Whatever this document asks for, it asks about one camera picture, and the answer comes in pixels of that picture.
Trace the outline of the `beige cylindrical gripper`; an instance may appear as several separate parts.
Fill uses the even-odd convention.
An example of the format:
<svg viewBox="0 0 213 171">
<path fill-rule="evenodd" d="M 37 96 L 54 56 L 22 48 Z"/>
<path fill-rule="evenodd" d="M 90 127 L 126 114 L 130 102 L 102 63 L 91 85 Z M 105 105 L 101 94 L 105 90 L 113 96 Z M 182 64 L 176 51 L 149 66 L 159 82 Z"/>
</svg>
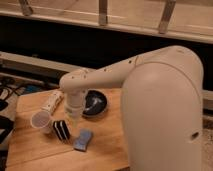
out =
<svg viewBox="0 0 213 171">
<path fill-rule="evenodd" d="M 71 124 L 76 127 L 83 114 L 86 100 L 84 92 L 72 92 L 65 94 L 64 109 Z"/>
</svg>

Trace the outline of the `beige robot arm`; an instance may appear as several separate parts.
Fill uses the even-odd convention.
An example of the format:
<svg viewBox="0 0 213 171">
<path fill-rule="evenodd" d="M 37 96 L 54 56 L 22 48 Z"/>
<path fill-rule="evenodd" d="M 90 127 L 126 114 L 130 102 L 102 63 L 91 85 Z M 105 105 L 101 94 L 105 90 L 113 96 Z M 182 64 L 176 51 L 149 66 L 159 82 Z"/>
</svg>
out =
<svg viewBox="0 0 213 171">
<path fill-rule="evenodd" d="M 203 66 L 183 46 L 136 55 L 60 79 L 71 117 L 84 91 L 121 88 L 121 122 L 131 171 L 202 171 Z"/>
</svg>

